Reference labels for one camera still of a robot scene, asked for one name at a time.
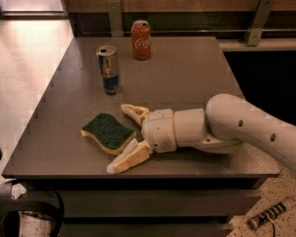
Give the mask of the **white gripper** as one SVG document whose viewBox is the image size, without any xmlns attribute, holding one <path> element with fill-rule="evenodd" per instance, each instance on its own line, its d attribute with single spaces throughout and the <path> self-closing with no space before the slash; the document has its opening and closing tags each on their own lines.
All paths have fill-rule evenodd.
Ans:
<svg viewBox="0 0 296 237">
<path fill-rule="evenodd" d="M 153 150 L 157 153 L 177 150 L 174 112 L 171 109 L 150 113 L 147 108 L 130 104 L 122 104 L 120 108 L 138 125 L 142 125 L 141 133 L 145 140 L 138 142 L 136 138 L 132 139 L 122 153 L 108 164 L 109 174 L 120 174 L 141 164 L 150 157 Z"/>
</svg>

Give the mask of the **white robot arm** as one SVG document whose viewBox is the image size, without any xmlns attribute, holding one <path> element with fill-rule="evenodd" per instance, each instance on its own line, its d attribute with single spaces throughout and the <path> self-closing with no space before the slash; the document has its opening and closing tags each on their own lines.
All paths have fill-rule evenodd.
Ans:
<svg viewBox="0 0 296 237">
<path fill-rule="evenodd" d="M 149 111 L 123 104 L 121 110 L 141 126 L 143 140 L 132 139 L 108 166 L 119 174 L 149 159 L 190 147 L 207 153 L 232 153 L 247 142 L 296 173 L 296 126 L 246 100 L 218 94 L 203 109 Z"/>
</svg>

